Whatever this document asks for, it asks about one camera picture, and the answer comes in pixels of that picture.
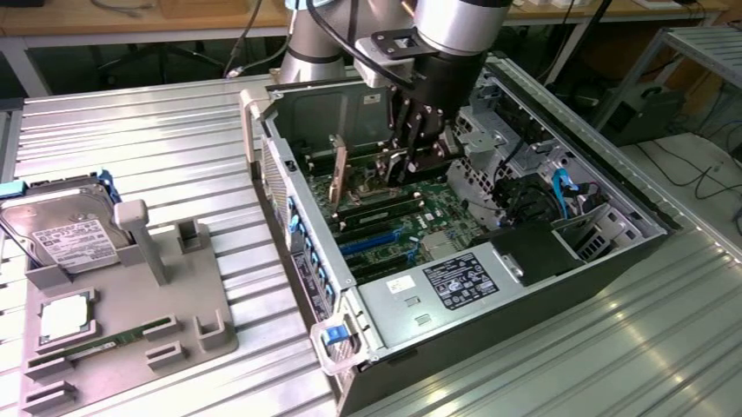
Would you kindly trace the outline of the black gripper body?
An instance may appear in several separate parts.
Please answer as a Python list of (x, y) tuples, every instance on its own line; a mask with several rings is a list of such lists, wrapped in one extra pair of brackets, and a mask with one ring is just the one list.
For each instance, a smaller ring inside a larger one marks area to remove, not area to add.
[(467, 103), (485, 63), (487, 52), (457, 56), (442, 52), (416, 56), (410, 87), (400, 87), (401, 96), (421, 106), (440, 110), (450, 118)]

